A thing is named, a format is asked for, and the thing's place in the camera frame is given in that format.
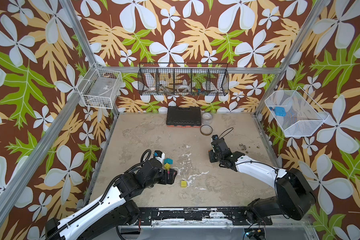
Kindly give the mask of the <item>yellow green cube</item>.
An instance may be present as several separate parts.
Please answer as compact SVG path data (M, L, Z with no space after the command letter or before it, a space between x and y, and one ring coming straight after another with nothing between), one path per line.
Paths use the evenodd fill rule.
M188 182L185 180L181 181L181 188L186 188L188 186Z

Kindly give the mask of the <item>small yellow cube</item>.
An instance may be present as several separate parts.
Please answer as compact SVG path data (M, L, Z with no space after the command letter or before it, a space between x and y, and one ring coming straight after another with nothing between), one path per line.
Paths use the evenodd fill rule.
M168 164L168 163L166 163L166 164L164 164L163 168L164 168L165 170L169 170L169 169L171 168L171 165Z

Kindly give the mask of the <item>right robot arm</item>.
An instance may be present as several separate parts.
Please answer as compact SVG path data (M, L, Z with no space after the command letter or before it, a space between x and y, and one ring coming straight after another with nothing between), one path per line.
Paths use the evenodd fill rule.
M255 199L246 207L246 220L249 223L256 224L276 215L299 221L316 203L313 189L298 169L272 167L244 153L232 152L224 138L217 135L212 136L211 145L211 163L219 163L221 168L254 177L275 190L274 197Z

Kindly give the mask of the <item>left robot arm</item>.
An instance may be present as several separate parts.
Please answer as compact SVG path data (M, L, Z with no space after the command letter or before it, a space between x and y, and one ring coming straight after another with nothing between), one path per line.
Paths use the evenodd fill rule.
M111 180L103 195L78 212L61 220L49 220L45 237L47 240L77 240L106 214L140 195L144 189L155 184L172 185L177 174L172 168L164 169L157 159L138 163Z

